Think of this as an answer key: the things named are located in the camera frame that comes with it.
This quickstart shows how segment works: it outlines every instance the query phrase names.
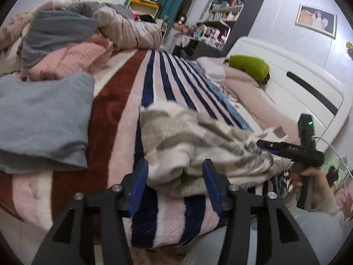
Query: bed sheet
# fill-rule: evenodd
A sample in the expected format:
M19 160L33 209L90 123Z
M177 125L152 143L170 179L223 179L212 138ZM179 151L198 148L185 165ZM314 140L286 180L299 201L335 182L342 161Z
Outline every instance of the bed sheet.
M31 174L0 172L0 202L16 215L49 230L77 192L92 195L120 183L144 156L138 107L173 100L229 125L250 128L236 108L187 61L154 50L123 51L95 76L89 125L88 169ZM286 191L284 176L248 189L265 194ZM206 196L166 197L145 188L139 211L124 219L129 245L139 248L187 244L224 226Z

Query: human hand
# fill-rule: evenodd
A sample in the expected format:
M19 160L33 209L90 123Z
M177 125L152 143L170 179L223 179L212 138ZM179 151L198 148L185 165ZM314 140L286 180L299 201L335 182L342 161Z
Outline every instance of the human hand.
M294 187L294 191L298 191L302 187L301 177L302 176L312 176L314 178L314 191L312 195L312 206L313 208L318 207L322 202L324 202L330 194L333 194L329 187L326 179L326 175L319 168L310 167L303 170L300 174L291 173L291 184Z

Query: metal screw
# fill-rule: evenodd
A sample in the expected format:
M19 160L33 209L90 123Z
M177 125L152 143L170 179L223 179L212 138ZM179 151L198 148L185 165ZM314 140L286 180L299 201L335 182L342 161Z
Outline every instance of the metal screw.
M277 194L273 191L270 191L267 196L269 197L269 199L276 199L277 198Z
M115 184L112 186L112 191L120 192L122 191L122 186L120 184Z
M239 190L239 186L237 186L236 184L231 184L230 186L228 186L228 189L230 191L237 191Z
M82 192L77 192L74 196L76 200L81 200L84 198L84 194Z

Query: plush toy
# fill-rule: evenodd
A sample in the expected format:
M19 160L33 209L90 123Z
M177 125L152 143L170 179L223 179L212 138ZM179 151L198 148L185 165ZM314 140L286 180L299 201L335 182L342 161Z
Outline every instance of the plush toy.
M353 44L350 42L347 42L347 44L345 44L345 46L351 51L353 52Z
M246 72L260 84L265 85L270 79L269 65L259 58L235 55L225 59L225 63L228 63L232 68Z

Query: framed picture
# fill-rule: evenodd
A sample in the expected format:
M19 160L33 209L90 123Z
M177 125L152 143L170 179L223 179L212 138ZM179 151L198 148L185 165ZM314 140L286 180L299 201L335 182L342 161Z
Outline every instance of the framed picture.
M333 39L336 38L337 15L334 13L300 5L295 24L317 31Z

